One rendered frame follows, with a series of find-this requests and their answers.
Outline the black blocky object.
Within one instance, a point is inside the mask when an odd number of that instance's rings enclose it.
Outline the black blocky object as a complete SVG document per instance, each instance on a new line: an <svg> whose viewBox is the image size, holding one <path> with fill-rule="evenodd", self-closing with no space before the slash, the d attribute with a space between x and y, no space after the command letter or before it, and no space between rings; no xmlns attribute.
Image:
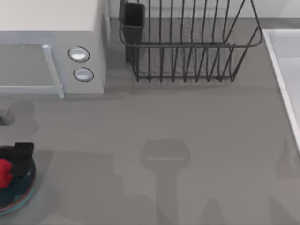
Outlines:
<svg viewBox="0 0 300 225"><path fill-rule="evenodd" d="M33 142L15 142L14 145L0 146L0 161L5 173L12 177L24 177L33 160Z"/></svg>

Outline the pale microwave oven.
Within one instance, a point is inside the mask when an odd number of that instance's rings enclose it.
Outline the pale microwave oven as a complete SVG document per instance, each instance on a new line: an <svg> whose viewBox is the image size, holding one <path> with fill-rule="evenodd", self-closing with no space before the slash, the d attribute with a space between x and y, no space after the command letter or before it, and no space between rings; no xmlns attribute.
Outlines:
<svg viewBox="0 0 300 225"><path fill-rule="evenodd" d="M104 93L110 32L108 0L0 0L0 44L49 45L65 96ZM75 46L90 52L87 62L69 58ZM80 68L93 80L76 80Z"/></svg>

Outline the grey microwave door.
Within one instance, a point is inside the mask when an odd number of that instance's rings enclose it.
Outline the grey microwave door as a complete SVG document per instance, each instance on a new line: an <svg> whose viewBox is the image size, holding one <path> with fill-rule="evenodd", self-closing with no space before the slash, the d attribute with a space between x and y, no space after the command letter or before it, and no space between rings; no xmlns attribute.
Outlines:
<svg viewBox="0 0 300 225"><path fill-rule="evenodd" d="M57 94L42 45L0 44L0 94Z"/></svg>

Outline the dark blue plate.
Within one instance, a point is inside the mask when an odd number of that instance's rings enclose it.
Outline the dark blue plate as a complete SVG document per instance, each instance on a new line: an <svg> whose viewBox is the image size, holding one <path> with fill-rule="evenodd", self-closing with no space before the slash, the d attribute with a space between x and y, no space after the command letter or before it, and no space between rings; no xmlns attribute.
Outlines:
<svg viewBox="0 0 300 225"><path fill-rule="evenodd" d="M32 160L24 177L14 177L7 188L0 189L0 216L21 208L31 197L36 178L36 164Z"/></svg>

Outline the small round microwave knob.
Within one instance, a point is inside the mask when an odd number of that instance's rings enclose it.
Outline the small round microwave knob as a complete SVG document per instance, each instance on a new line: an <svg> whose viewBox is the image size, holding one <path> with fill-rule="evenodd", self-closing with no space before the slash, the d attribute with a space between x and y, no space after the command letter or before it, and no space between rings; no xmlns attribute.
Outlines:
<svg viewBox="0 0 300 225"><path fill-rule="evenodd" d="M88 68L80 68L73 71L73 77L80 82L89 82L93 80L94 73Z"/></svg>

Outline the white sink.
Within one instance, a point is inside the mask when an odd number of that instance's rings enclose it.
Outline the white sink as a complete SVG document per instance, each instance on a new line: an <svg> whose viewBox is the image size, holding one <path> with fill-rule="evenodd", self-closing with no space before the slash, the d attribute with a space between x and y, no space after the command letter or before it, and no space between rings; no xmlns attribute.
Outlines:
<svg viewBox="0 0 300 225"><path fill-rule="evenodd" d="M262 32L300 154L300 29Z"/></svg>

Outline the dark grey cutlery holder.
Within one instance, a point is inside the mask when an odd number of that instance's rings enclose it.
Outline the dark grey cutlery holder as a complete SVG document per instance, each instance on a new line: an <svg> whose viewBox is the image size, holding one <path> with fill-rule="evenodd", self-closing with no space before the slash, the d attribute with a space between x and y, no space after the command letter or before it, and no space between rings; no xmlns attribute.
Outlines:
<svg viewBox="0 0 300 225"><path fill-rule="evenodd" d="M119 9L120 30L124 37L126 63L135 61L135 48L142 41L143 28L145 24L145 5L142 3L131 3L128 0L120 0Z"/></svg>

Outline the large round microwave knob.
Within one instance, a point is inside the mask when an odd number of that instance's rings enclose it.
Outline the large round microwave knob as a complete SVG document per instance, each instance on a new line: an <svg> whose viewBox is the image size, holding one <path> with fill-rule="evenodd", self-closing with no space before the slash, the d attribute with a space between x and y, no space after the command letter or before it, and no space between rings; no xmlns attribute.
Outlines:
<svg viewBox="0 0 300 225"><path fill-rule="evenodd" d="M69 58L77 63L84 63L90 59L90 52L81 46L75 46L68 50Z"/></svg>

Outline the red object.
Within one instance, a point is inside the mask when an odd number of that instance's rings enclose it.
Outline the red object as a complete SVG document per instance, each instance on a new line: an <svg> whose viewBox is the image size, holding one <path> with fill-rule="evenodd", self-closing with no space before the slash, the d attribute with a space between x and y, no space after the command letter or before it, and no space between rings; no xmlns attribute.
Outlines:
<svg viewBox="0 0 300 225"><path fill-rule="evenodd" d="M13 180L12 171L12 163L5 160L0 159L0 189L7 188Z"/></svg>

